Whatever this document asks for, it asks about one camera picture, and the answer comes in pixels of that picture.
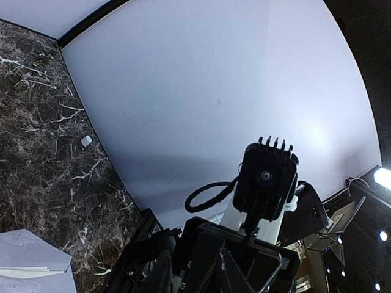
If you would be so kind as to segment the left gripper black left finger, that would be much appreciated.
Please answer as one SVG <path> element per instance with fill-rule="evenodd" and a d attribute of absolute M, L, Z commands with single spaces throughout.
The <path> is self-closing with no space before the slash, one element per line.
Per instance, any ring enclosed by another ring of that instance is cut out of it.
<path fill-rule="evenodd" d="M 164 250 L 159 256 L 152 271 L 145 282 L 137 288 L 141 293 L 171 293 L 172 285 L 172 258 L 170 251 Z"/>

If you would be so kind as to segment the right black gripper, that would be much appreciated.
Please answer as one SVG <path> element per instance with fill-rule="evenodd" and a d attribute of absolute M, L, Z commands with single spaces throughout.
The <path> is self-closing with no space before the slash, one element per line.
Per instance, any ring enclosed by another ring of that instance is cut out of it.
<path fill-rule="evenodd" d="M 189 219 L 177 240 L 172 271 L 175 292 L 216 292 L 216 257 L 225 247 L 255 292 L 296 292 L 301 265 L 292 250 L 269 244 L 200 217 Z"/>

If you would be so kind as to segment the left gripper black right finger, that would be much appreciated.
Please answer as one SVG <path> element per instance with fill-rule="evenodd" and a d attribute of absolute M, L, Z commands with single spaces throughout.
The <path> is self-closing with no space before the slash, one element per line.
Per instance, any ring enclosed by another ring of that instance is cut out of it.
<path fill-rule="evenodd" d="M 216 292 L 255 293 L 230 252 L 222 247 L 216 257 Z"/>

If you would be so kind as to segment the grey envelope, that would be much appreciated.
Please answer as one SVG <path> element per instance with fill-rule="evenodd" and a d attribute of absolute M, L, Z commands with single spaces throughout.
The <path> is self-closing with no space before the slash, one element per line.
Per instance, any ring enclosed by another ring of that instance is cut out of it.
<path fill-rule="evenodd" d="M 1 233 L 1 267 L 47 267 L 63 273 L 18 279 L 1 276 L 1 292 L 76 292 L 72 256 L 26 229 Z"/>

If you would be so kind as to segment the white glue stick cap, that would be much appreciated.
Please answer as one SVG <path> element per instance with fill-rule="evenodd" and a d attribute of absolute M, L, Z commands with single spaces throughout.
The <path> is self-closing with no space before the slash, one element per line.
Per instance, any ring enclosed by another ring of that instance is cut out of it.
<path fill-rule="evenodd" d="M 91 143 L 92 143 L 92 138 L 91 138 L 91 136 L 84 136 L 84 137 L 81 139 L 81 144 L 82 144 L 83 147 L 87 147 L 87 146 L 89 146 Z"/>

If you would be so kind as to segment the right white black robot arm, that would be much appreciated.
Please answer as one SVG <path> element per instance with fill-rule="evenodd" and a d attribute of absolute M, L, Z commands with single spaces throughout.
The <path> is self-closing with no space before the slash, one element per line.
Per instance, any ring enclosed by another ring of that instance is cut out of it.
<path fill-rule="evenodd" d="M 280 246 L 209 222 L 189 219 L 172 257 L 175 292 L 295 292 L 301 265 L 287 245 L 327 225 L 324 206 L 307 182 L 300 181 L 297 208 L 282 219 Z"/>

